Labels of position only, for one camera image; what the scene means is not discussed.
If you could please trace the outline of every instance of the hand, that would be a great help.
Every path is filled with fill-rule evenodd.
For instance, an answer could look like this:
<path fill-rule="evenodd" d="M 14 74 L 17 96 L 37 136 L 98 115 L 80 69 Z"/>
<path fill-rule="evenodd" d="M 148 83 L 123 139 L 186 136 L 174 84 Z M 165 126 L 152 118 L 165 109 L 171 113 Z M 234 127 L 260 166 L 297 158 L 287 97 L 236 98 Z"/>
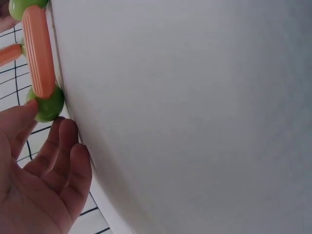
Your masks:
<path fill-rule="evenodd" d="M 17 23 L 9 13 L 9 0 L 0 0 L 0 33 L 13 28 Z"/>
<path fill-rule="evenodd" d="M 66 234 L 88 197 L 89 153 L 72 120 L 55 120 L 38 155 L 16 163 L 37 111 L 33 100 L 0 112 L 0 233 Z"/>

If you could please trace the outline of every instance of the plastic toy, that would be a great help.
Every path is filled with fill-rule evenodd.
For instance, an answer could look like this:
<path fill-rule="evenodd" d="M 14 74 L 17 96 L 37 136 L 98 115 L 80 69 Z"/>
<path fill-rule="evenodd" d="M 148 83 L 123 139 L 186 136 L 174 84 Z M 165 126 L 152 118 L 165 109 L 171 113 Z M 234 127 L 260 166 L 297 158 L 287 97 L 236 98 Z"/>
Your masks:
<path fill-rule="evenodd" d="M 38 122 L 50 122 L 56 119 L 64 107 L 64 94 L 59 86 L 55 86 L 54 92 L 48 99 L 42 99 L 35 95 L 33 89 L 28 91 L 26 101 L 35 99 L 39 106 L 39 111 L 35 118 Z"/>
<path fill-rule="evenodd" d="M 48 0 L 10 0 L 9 12 L 16 20 L 21 20 L 24 38 L 20 44 L 13 44 L 0 50 L 0 66 L 16 60 L 22 54 L 27 57 L 32 79 L 32 88 L 27 99 L 35 98 L 39 102 L 36 119 L 40 122 L 54 120 L 64 106 L 64 95 L 56 85 L 51 42 L 44 12 L 47 3 Z"/>

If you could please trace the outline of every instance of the orange bar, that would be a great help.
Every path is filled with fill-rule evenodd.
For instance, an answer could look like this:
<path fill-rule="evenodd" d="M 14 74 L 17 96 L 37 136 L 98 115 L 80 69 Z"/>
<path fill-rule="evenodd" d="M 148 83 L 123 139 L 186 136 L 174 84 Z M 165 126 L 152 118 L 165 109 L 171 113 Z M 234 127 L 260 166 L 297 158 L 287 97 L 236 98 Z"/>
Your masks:
<path fill-rule="evenodd" d="M 0 67 L 10 63 L 21 56 L 20 44 L 13 44 L 0 50 Z"/>
<path fill-rule="evenodd" d="M 56 85 L 52 49 L 44 10 L 29 6 L 23 14 L 22 27 L 34 93 L 49 98 Z"/>

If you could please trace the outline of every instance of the green bead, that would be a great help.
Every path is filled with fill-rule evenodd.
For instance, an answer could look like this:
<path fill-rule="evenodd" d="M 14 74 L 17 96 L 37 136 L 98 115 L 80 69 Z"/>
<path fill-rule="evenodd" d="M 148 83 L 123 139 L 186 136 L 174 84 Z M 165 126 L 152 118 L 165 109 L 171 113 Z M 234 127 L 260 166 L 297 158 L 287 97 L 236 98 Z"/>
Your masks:
<path fill-rule="evenodd" d="M 48 4 L 48 0 L 10 0 L 9 12 L 10 15 L 17 21 L 21 21 L 24 11 L 31 5 L 38 5 L 44 9 Z"/>
<path fill-rule="evenodd" d="M 35 99 L 38 103 L 36 121 L 47 123 L 59 117 L 64 107 L 64 93 L 59 86 L 55 86 L 54 92 L 48 99 L 37 97 L 31 88 L 27 94 L 26 102 Z"/>
<path fill-rule="evenodd" d="M 26 57 L 26 47 L 25 47 L 24 38 L 22 38 L 20 41 L 20 48 L 21 48 L 21 53 Z"/>

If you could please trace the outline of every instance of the white surface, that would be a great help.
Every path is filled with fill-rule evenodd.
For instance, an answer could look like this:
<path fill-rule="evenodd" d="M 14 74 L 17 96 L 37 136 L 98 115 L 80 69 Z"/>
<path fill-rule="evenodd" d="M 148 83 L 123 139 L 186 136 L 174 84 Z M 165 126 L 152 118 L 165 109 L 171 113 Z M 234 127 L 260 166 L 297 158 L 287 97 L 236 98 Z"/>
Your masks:
<path fill-rule="evenodd" d="M 311 233 L 311 9 L 53 0 L 67 100 L 115 234 Z"/>

